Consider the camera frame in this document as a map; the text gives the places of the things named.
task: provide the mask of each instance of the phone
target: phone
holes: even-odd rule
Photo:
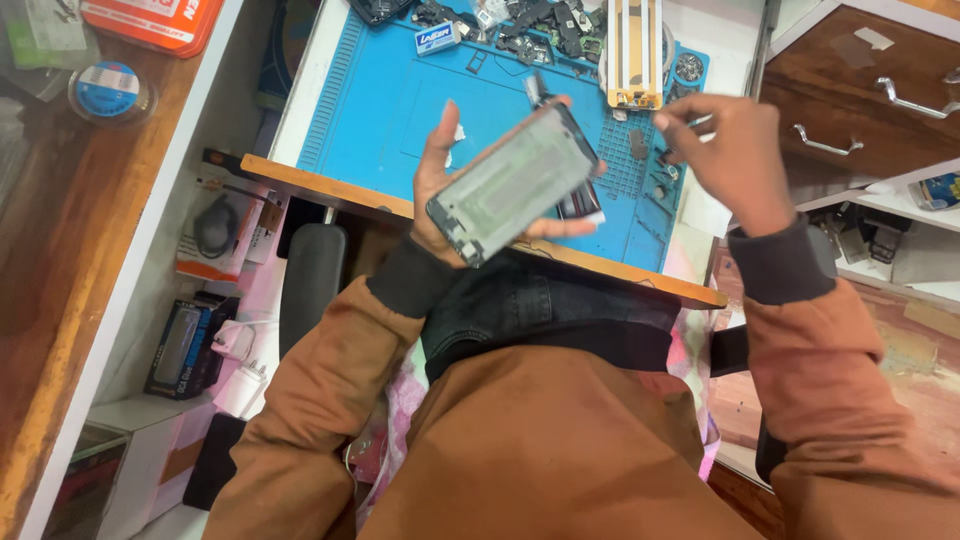
[[[480,266],[582,184],[599,159],[562,103],[527,117],[426,203],[460,257]]]

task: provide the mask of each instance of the right hand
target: right hand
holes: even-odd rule
[[[687,125],[708,115],[692,128]],[[689,163],[703,189],[733,212],[748,236],[777,233],[796,219],[780,158],[779,121],[772,105],[699,93],[654,116],[674,150],[666,160]],[[713,140],[700,140],[710,133],[716,133]]]

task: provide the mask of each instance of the wooden drawer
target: wooden drawer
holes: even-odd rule
[[[780,148],[802,156],[885,179],[960,156],[960,143],[927,131],[913,131],[793,89],[764,82],[760,100],[780,108]],[[805,145],[795,124],[805,127],[810,141],[849,149],[848,156]]]
[[[861,29],[874,31],[893,44],[874,49],[870,41],[854,34]],[[951,100],[960,100],[960,84],[943,81],[957,68],[960,43],[840,6],[768,62],[764,82],[867,114],[890,126],[960,140],[960,110],[945,119],[926,116],[894,106],[886,91],[876,85],[878,78],[888,77],[896,85],[898,98],[942,110]]]

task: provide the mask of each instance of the eraser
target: eraser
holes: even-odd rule
[[[454,28],[453,22],[446,21],[417,32],[414,40],[417,43],[417,55],[423,56],[456,45],[460,42],[460,32]]]

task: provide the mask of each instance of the wooden table edge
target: wooden table edge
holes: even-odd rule
[[[244,156],[241,168],[254,175],[317,192],[332,199],[413,219],[413,203],[372,189],[334,180],[251,154]],[[720,309],[727,305],[727,294],[716,289],[583,253],[548,240],[518,241],[513,247],[578,268],[677,295],[682,299],[683,306],[690,309]]]

